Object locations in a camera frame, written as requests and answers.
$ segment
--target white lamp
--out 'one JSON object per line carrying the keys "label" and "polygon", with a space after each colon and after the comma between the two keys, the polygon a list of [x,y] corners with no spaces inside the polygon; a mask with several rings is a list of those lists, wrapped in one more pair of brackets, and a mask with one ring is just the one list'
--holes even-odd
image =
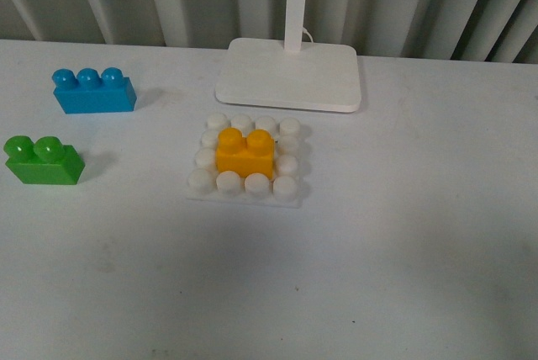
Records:
{"label": "white lamp", "polygon": [[215,87],[220,102],[347,113],[359,109],[355,50],[303,43],[305,2],[286,1],[284,42],[239,38],[229,44]]}

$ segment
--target lego brick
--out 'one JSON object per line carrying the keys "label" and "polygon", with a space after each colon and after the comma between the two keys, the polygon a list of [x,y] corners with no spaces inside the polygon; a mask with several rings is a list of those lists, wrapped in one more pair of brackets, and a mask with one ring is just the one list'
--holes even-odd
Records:
{"label": "lego brick", "polygon": [[[301,204],[299,158],[301,151],[301,124],[293,118],[278,124],[274,118],[262,116],[252,121],[245,114],[228,119],[224,114],[212,114],[200,140],[201,148],[194,157],[196,169],[187,180],[187,198],[238,204],[257,204],[297,208]],[[223,133],[232,131],[242,151],[253,132],[264,130],[263,140],[272,140],[271,176],[219,167],[218,150],[222,148]]]}
{"label": "lego brick", "polygon": [[274,153],[275,141],[266,130],[243,137],[240,130],[229,127],[219,133],[215,161],[219,173],[233,171],[248,177],[259,172],[271,179]]}
{"label": "lego brick", "polygon": [[55,71],[52,81],[54,95],[66,114],[95,114],[132,112],[136,93],[128,77],[115,67],[103,71],[102,76],[92,68],[84,68],[75,77],[66,68]]}
{"label": "lego brick", "polygon": [[34,144],[28,136],[16,135],[3,149],[9,156],[6,166],[26,184],[75,185],[85,166],[73,146],[52,136]]}

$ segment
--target white table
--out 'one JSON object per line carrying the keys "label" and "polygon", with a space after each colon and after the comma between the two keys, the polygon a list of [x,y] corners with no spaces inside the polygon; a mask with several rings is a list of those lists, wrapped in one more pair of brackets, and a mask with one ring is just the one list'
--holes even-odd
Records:
{"label": "white table", "polygon": [[[218,103],[224,53],[0,41],[1,144],[87,164],[1,166],[1,359],[538,358],[536,66],[360,57],[361,110],[323,114]],[[136,110],[63,114],[85,66]],[[308,127],[300,209],[185,199],[215,111]]]}

